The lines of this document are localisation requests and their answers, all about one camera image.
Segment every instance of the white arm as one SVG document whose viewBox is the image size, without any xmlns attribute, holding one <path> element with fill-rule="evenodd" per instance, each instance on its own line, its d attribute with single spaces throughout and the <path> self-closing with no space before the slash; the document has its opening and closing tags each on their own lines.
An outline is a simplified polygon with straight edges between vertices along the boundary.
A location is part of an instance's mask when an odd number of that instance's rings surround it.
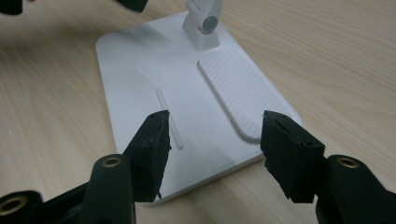
<svg viewBox="0 0 396 224">
<path fill-rule="evenodd" d="M 219 23 L 222 0 L 187 0 L 189 14 L 183 29 L 198 50 L 213 49 L 219 45 L 215 29 Z"/>
</svg>

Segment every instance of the metal grommet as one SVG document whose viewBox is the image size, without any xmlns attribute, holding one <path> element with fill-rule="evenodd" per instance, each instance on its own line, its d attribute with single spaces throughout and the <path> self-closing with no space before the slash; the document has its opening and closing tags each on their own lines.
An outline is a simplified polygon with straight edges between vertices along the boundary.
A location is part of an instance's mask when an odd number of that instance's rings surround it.
<svg viewBox="0 0 396 224">
<path fill-rule="evenodd" d="M 0 217 L 12 214 L 27 204 L 27 198 L 23 195 L 15 196 L 0 204 Z"/>
<path fill-rule="evenodd" d="M 206 18 L 202 24 L 203 31 L 207 34 L 212 33 L 218 26 L 218 23 L 218 18 L 214 16 Z"/>
<path fill-rule="evenodd" d="M 351 160 L 351 159 L 345 158 L 345 157 L 338 158 L 337 161 L 338 161 L 341 165 L 343 165 L 343 166 L 345 166 L 345 167 L 347 167 L 347 168 L 355 169 L 355 168 L 358 168 L 358 167 L 359 167 L 359 164 L 358 164 L 357 162 L 355 162 L 355 161 L 353 161 L 353 160 Z"/>
<path fill-rule="evenodd" d="M 102 162 L 102 165 L 105 167 L 114 167 L 121 163 L 121 159 L 117 157 L 110 157 L 107 160 Z"/>
</svg>

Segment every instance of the wood grain surface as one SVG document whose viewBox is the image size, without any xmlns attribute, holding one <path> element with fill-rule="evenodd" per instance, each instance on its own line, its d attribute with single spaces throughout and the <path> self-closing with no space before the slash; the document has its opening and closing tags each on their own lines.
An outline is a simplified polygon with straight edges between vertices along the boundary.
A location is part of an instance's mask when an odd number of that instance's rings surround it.
<svg viewBox="0 0 396 224">
<path fill-rule="evenodd" d="M 0 15 L 0 196 L 34 189 L 48 200 L 115 153 L 95 42 L 184 5 L 149 0 L 136 14 L 110 0 L 37 0 Z M 221 20 L 326 156 L 364 161 L 396 192 L 396 1 L 224 0 Z M 263 161 L 136 212 L 138 223 L 317 223 Z"/>
</svg>

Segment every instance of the white pad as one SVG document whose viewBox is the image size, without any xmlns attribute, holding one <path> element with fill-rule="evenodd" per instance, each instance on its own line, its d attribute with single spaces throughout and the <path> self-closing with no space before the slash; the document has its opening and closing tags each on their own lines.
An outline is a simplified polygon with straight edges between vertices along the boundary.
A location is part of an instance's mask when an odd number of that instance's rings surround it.
<svg viewBox="0 0 396 224">
<path fill-rule="evenodd" d="M 262 135 L 262 113 L 277 111 L 293 116 L 287 104 L 265 75 L 235 49 L 206 53 L 198 62 L 206 81 L 225 110 L 238 134 L 246 141 L 259 143 Z"/>
</svg>

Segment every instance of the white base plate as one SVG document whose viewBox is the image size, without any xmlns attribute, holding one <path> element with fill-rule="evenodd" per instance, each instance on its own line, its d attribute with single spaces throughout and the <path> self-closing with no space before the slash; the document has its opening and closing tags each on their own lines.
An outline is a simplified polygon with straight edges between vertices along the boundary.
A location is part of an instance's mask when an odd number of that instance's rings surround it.
<svg viewBox="0 0 396 224">
<path fill-rule="evenodd" d="M 107 34 L 96 44 L 119 153 L 146 116 L 164 107 L 171 112 L 173 149 L 161 187 L 165 200 L 262 158 L 260 145 L 238 135 L 200 73 L 197 64 L 207 52 L 197 51 L 184 33 L 182 23 L 186 15 L 184 12 Z M 220 46 L 210 51 L 237 50 L 262 74 L 222 24 L 217 32 Z M 262 78 L 276 96 L 268 109 L 281 105 L 284 110 L 277 112 L 301 123 L 264 74 Z"/>
</svg>

